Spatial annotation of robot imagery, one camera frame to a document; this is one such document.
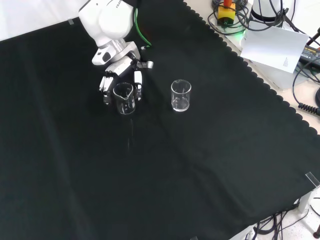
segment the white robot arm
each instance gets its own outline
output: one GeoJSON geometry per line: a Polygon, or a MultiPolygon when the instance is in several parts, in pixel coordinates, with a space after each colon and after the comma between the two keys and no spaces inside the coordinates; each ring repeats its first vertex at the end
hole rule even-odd
{"type": "MultiPolygon", "coordinates": [[[[252,5],[251,14],[253,19],[257,21],[262,21],[260,14],[261,8],[262,17],[266,20],[266,22],[273,22],[275,20],[276,14],[271,6],[271,2],[277,13],[281,10],[280,0],[257,0],[254,1],[252,5]]],[[[288,18],[292,18],[292,16],[294,15],[294,9],[298,8],[299,2],[300,0],[282,0],[282,9],[288,8],[288,12],[286,14],[288,18]]]]}
{"type": "Polygon", "coordinates": [[[80,10],[79,18],[94,39],[98,50],[92,59],[97,66],[112,63],[105,70],[99,90],[106,105],[111,103],[115,79],[132,67],[136,98],[142,97],[142,74],[139,69],[152,68],[152,62],[140,62],[141,56],[136,44],[126,42],[133,26],[134,3],[136,0],[89,0],[80,10]]]}
{"type": "Polygon", "coordinates": [[[94,65],[105,65],[127,47],[123,38],[132,28],[133,10],[123,0],[89,0],[79,10],[82,25],[99,48],[94,65]]]}

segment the paper sheet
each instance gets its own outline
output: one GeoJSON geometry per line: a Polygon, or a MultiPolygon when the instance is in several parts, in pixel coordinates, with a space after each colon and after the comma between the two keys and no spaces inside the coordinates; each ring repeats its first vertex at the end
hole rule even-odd
{"type": "MultiPolygon", "coordinates": [[[[250,28],[263,29],[265,24],[250,22],[250,28]]],[[[302,33],[271,27],[264,31],[245,31],[241,57],[293,73],[308,41],[302,33]]]]}

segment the power cord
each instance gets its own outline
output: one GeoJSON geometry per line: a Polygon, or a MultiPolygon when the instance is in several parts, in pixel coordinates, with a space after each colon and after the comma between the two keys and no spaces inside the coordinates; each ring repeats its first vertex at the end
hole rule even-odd
{"type": "Polygon", "coordinates": [[[283,231],[283,230],[285,230],[285,229],[287,229],[287,228],[292,227],[292,226],[293,226],[293,225],[295,225],[296,223],[300,222],[302,219],[305,219],[305,218],[308,216],[308,214],[309,214],[309,209],[308,209],[308,211],[306,212],[306,215],[305,215],[305,216],[303,216],[303,217],[302,217],[302,218],[300,218],[299,220],[295,221],[295,222],[294,222],[294,223],[292,223],[291,225],[286,226],[285,228],[283,228],[283,229],[282,229],[282,231],[283,231]]]}
{"type": "MultiPolygon", "coordinates": [[[[257,229],[259,229],[259,227],[260,227],[260,222],[258,222],[257,225],[256,225],[257,229]]],[[[258,231],[255,231],[255,234],[254,234],[252,240],[256,240],[257,236],[258,236],[258,231]]]]}
{"type": "Polygon", "coordinates": [[[314,211],[315,214],[317,214],[320,217],[320,214],[316,212],[316,210],[310,205],[310,208],[312,209],[312,211],[314,211]]]}
{"type": "MultiPolygon", "coordinates": [[[[293,22],[292,22],[287,16],[284,16],[284,20],[290,25],[290,27],[291,27],[295,32],[297,32],[297,33],[302,33],[302,34],[304,34],[304,35],[308,35],[308,34],[306,34],[304,31],[301,31],[299,28],[297,28],[297,27],[293,24],[293,22]]],[[[313,37],[311,37],[311,36],[309,36],[309,35],[308,35],[308,37],[309,37],[309,39],[310,39],[311,41],[315,42],[316,44],[318,44],[318,46],[320,46],[320,43],[317,42],[313,37]]]]}
{"type": "Polygon", "coordinates": [[[141,38],[146,44],[148,44],[148,45],[147,45],[147,48],[151,47],[152,44],[151,44],[151,43],[145,38],[145,36],[141,33],[140,28],[139,28],[139,26],[138,26],[138,8],[136,8],[136,9],[134,10],[132,17],[133,17],[133,23],[135,24],[136,31],[137,31],[137,33],[139,34],[140,38],[141,38]]]}
{"type": "Polygon", "coordinates": [[[294,0],[294,4],[293,4],[293,13],[292,13],[291,21],[294,19],[295,13],[296,13],[296,0],[294,0]]]}
{"type": "MultiPolygon", "coordinates": [[[[261,11],[261,1],[259,1],[259,10],[260,10],[260,13],[262,12],[261,11]]],[[[232,8],[232,7],[227,7],[227,6],[224,6],[223,3],[221,3],[220,1],[216,1],[216,0],[213,0],[212,2],[212,7],[213,7],[213,13],[211,13],[207,20],[208,20],[208,23],[210,25],[211,28],[213,28],[217,33],[219,34],[222,34],[222,35],[225,35],[225,36],[230,36],[230,35],[236,35],[236,34],[240,34],[240,33],[243,33],[246,29],[247,30],[250,30],[250,31],[254,31],[254,32],[261,32],[261,31],[265,31],[271,27],[274,27],[274,26],[277,26],[279,24],[282,24],[285,20],[284,16],[286,14],[286,11],[285,10],[281,10],[280,12],[276,12],[275,10],[275,7],[273,5],[273,2],[272,0],[269,0],[270,1],[270,5],[275,13],[275,21],[274,22],[271,22],[271,23],[266,23],[265,20],[263,19],[263,23],[267,26],[266,28],[263,28],[263,29],[252,29],[249,27],[249,23],[250,21],[252,22],[258,22],[260,23],[260,21],[257,21],[257,20],[252,20],[248,17],[248,14],[249,14],[249,9],[246,7],[246,5],[248,4],[247,1],[245,0],[238,0],[238,1],[235,1],[233,2],[235,4],[235,9],[232,8]],[[230,9],[232,11],[235,11],[235,14],[236,16],[238,17],[238,22],[236,23],[233,23],[233,24],[226,24],[224,22],[221,22],[217,15],[216,15],[216,12],[217,10],[219,9],[219,7],[223,7],[225,9],[230,9]],[[217,20],[218,23],[221,23],[222,24],[222,28],[226,29],[226,28],[239,28],[239,27],[243,27],[243,29],[239,30],[239,31],[235,31],[235,32],[221,32],[217,27],[215,27],[211,22],[210,22],[210,17],[211,16],[214,16],[215,19],[217,20]]]]}
{"type": "MultiPolygon", "coordinates": [[[[306,105],[306,104],[303,104],[301,102],[298,101],[297,97],[296,97],[296,94],[295,94],[295,84],[296,84],[296,80],[297,80],[297,77],[298,75],[303,71],[303,69],[305,69],[306,67],[308,67],[310,64],[312,64],[313,62],[317,61],[317,60],[320,60],[320,57],[317,57],[315,58],[314,60],[308,62],[306,65],[304,65],[299,71],[298,73],[296,74],[294,80],[293,80],[293,84],[292,84],[292,94],[293,94],[293,97],[294,97],[294,100],[299,104],[299,108],[302,109],[302,110],[305,110],[309,113],[312,113],[312,114],[316,114],[318,116],[320,116],[320,108],[318,107],[314,107],[314,106],[309,106],[309,105],[306,105]]],[[[316,83],[320,83],[319,79],[316,77],[316,80],[314,80],[316,83]]]]}
{"type": "MultiPolygon", "coordinates": [[[[314,71],[312,70],[312,68],[309,68],[308,70],[310,71],[310,73],[312,74],[312,76],[315,78],[312,78],[309,74],[307,74],[303,68],[300,68],[299,65],[297,65],[297,67],[299,69],[301,69],[302,73],[300,73],[302,76],[304,76],[305,78],[311,79],[312,81],[314,81],[315,83],[319,84],[320,83],[320,79],[317,77],[317,75],[314,73],[314,71]]],[[[320,108],[320,88],[318,89],[318,91],[315,94],[315,103],[318,106],[318,108],[320,108]]]]}
{"type": "Polygon", "coordinates": [[[272,216],[268,217],[267,219],[260,221],[260,224],[264,224],[262,227],[254,227],[254,231],[258,233],[259,235],[268,235],[272,232],[274,232],[274,235],[272,237],[272,240],[278,240],[279,234],[281,234],[281,239],[283,240],[283,220],[285,216],[288,214],[289,211],[296,209],[300,204],[300,199],[297,203],[293,204],[290,208],[284,209],[282,211],[279,211],[272,216]],[[272,227],[268,230],[263,230],[263,228],[273,221],[272,227]]]}

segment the white table surface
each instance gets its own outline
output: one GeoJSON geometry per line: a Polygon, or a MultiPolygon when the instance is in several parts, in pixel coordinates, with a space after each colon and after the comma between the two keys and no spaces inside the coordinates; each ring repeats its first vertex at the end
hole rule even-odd
{"type": "MultiPolygon", "coordinates": [[[[196,13],[200,15],[200,17],[203,18],[208,23],[208,16],[213,12],[211,8],[211,2],[212,0],[184,0],[184,2],[187,3],[188,6],[191,7],[196,13]]],[[[308,11],[320,12],[320,1],[319,0],[310,0],[308,1],[308,5],[306,7],[303,7],[303,9],[299,9],[299,14],[301,18],[303,18],[308,11]]],[[[313,18],[318,18],[319,15],[317,14],[311,14],[311,17],[313,18]]],[[[307,21],[308,26],[304,28],[305,24],[303,21],[298,22],[298,27],[306,32],[309,35],[314,35],[317,32],[317,29],[320,27],[320,20],[317,21],[312,21],[309,20],[307,21]]],[[[227,45],[232,48],[234,52],[236,52],[240,56],[240,51],[236,48],[235,45],[233,45],[225,36],[221,35],[220,36],[223,38],[223,40],[227,43],[227,45]]],[[[295,101],[292,90],[287,89],[287,90],[279,90],[274,87],[274,85],[271,83],[271,81],[265,77],[259,69],[254,66],[252,63],[246,60],[248,62],[249,67],[252,68],[252,70],[257,73],[258,77],[262,78],[265,83],[269,84],[272,89],[274,89],[278,95],[283,97],[283,100],[288,102],[291,107],[295,108],[297,110],[297,113],[300,114],[303,117],[303,120],[307,121],[310,125],[310,127],[314,128],[317,130],[318,134],[320,134],[320,116],[309,114],[307,112],[304,112],[303,110],[298,108],[298,104],[295,101]]],[[[320,84],[316,84],[311,80],[308,80],[304,83],[301,83],[297,85],[294,88],[295,95],[297,99],[304,104],[311,105],[313,107],[316,107],[316,102],[315,102],[315,95],[317,90],[320,88],[320,84]]]]}

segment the black cloth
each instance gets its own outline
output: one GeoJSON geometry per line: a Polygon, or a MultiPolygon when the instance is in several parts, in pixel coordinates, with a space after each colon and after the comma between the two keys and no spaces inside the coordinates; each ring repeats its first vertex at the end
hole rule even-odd
{"type": "Polygon", "coordinates": [[[140,7],[140,4],[141,4],[141,0],[123,0],[123,1],[134,8],[140,7]]]}
{"type": "Polygon", "coordinates": [[[182,0],[145,1],[139,25],[154,68],[127,118],[79,20],[0,43],[0,239],[228,240],[320,179],[317,132],[182,0]]]}

